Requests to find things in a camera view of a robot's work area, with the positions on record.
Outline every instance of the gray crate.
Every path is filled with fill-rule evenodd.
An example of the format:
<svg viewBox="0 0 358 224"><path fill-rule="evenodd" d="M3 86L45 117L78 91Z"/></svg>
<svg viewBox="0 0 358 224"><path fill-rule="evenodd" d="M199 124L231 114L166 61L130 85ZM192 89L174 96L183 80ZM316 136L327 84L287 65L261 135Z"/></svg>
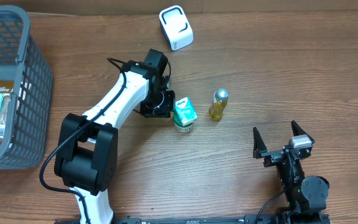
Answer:
<svg viewBox="0 0 358 224"><path fill-rule="evenodd" d="M35 167L45 155L53 77L17 6L0 6L0 79L14 80L0 169Z"/></svg>

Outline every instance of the gray basket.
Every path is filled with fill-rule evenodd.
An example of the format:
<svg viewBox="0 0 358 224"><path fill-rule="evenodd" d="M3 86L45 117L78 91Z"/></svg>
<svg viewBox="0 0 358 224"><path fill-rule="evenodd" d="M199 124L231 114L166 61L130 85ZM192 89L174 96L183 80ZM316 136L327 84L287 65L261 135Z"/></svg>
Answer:
<svg viewBox="0 0 358 224"><path fill-rule="evenodd" d="M0 80L14 80L0 169L35 167L45 155L53 77L17 6L0 6Z"/></svg>

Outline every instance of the silver can top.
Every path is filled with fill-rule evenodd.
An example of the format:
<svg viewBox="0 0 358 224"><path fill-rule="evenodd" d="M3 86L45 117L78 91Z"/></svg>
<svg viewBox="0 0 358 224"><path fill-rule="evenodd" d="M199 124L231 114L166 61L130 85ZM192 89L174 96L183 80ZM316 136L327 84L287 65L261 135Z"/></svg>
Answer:
<svg viewBox="0 0 358 224"><path fill-rule="evenodd" d="M229 97L229 92L225 88L220 88L215 92L215 98L219 101L225 101Z"/></svg>

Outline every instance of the wooden table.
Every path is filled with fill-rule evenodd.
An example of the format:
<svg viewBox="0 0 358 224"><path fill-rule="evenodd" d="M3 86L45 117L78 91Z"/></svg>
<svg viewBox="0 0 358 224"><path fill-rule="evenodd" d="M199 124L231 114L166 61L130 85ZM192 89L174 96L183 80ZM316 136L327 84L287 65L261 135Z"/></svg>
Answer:
<svg viewBox="0 0 358 224"><path fill-rule="evenodd" d="M109 199L118 217L239 217L281 190L275 168L252 158L252 128L269 149L291 136L290 121L316 139L306 175L331 183L333 223L358 223L358 11L189 15L194 42L171 52L158 16L42 17L32 35L55 77L47 154L62 119L82 114L115 84L106 57L143 60L150 48L172 63L172 89L198 112L180 134L171 119L132 113L119 133ZM220 122L208 108L226 87ZM0 223L79 217L74 196L45 190L39 168L0 171ZM49 166L46 181L64 187ZM266 212L285 205L284 198Z"/></svg>

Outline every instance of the bottle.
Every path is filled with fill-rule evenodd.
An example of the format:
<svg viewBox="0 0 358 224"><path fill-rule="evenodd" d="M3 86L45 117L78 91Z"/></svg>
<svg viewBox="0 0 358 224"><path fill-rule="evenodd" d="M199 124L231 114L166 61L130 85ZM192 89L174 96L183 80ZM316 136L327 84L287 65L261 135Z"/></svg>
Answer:
<svg viewBox="0 0 358 224"><path fill-rule="evenodd" d="M213 102L209 108L209 117L216 121L220 121L223 117L223 109L227 105L229 92L225 88L220 88L215 91Z"/></svg>

